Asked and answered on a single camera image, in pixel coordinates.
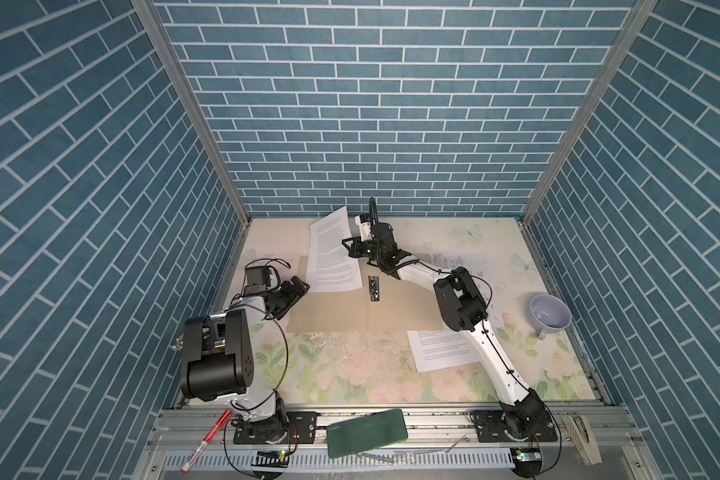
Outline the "printed text sheet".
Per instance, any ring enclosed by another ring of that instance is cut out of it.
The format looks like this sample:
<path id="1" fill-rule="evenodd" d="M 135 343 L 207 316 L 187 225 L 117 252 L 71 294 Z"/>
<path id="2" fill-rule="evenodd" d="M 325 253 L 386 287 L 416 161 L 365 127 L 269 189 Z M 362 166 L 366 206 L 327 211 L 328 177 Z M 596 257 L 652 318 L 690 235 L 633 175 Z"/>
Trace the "printed text sheet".
<path id="1" fill-rule="evenodd" d="M 311 293 L 347 292 L 362 286 L 359 262 L 342 244 L 351 238 L 347 207 L 312 223 L 306 282 Z"/>
<path id="2" fill-rule="evenodd" d="M 408 339 L 416 369 L 420 373 L 479 363 L 474 347 L 461 332 L 409 331 Z"/>

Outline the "beige paper folder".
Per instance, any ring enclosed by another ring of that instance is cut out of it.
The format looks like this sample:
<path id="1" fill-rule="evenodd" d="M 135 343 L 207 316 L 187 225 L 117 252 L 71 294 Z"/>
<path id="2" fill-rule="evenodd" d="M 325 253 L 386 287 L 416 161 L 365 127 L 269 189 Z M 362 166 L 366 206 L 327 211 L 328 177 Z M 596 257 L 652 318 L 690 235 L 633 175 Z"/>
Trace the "beige paper folder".
<path id="1" fill-rule="evenodd" d="M 362 287 L 334 293 L 308 292 L 287 315 L 290 333 L 433 331 L 444 327 L 430 287 L 396 280 L 365 263 Z M 369 276 L 378 276 L 380 300 L 371 302 Z"/>

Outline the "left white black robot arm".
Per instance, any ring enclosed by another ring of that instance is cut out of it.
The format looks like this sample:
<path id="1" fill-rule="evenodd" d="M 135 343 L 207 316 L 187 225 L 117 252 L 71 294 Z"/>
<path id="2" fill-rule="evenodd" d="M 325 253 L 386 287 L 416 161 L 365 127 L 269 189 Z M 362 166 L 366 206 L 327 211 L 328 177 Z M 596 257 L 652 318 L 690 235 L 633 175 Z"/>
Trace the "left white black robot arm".
<path id="1" fill-rule="evenodd" d="M 221 402 L 255 427 L 283 428 L 287 413 L 275 387 L 255 378 L 251 328 L 272 322 L 278 329 L 310 286 L 283 280 L 271 264 L 245 269 L 242 292 L 218 313 L 194 317 L 181 337 L 180 388 L 187 399 Z"/>

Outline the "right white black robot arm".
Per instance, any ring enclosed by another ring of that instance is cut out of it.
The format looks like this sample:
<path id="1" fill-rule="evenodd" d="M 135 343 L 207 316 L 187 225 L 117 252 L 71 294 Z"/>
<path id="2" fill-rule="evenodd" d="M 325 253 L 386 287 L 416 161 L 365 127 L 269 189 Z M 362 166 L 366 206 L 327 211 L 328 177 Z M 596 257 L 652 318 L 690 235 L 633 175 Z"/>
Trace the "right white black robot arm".
<path id="1" fill-rule="evenodd" d="M 488 301 L 476 285 L 479 278 L 464 267 L 442 270 L 399 248 L 391 225 L 370 213 L 357 216 L 355 223 L 360 234 L 342 240 L 349 256 L 366 258 L 384 274 L 433 294 L 444 324 L 476 349 L 497 392 L 507 434 L 517 440 L 535 435 L 548 422 L 546 405 L 515 369 L 489 325 Z"/>

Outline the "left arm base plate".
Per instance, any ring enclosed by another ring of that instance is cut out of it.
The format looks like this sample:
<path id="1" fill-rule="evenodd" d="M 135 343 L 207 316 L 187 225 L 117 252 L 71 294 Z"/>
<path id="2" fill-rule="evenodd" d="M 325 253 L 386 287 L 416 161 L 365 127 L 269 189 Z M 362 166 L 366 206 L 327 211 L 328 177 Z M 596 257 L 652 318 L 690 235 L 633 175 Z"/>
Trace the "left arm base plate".
<path id="1" fill-rule="evenodd" d="M 317 431 L 315 411 L 289 411 L 256 422 L 238 422 L 234 428 L 236 445 L 313 444 Z"/>

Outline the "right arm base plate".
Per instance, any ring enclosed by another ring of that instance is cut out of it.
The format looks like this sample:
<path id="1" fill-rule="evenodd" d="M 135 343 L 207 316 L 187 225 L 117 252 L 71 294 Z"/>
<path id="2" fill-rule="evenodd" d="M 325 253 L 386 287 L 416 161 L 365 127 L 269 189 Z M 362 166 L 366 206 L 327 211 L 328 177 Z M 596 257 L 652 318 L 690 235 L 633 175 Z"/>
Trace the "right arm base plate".
<path id="1" fill-rule="evenodd" d="M 502 410 L 472 410 L 468 413 L 468 418 L 476 429 L 480 443 L 530 443 L 532 440 L 537 442 L 559 440 L 559 429 L 548 413 L 542 416 L 541 423 L 533 429 L 532 433 L 518 435 L 509 431 L 509 427 L 504 422 L 504 416 Z"/>

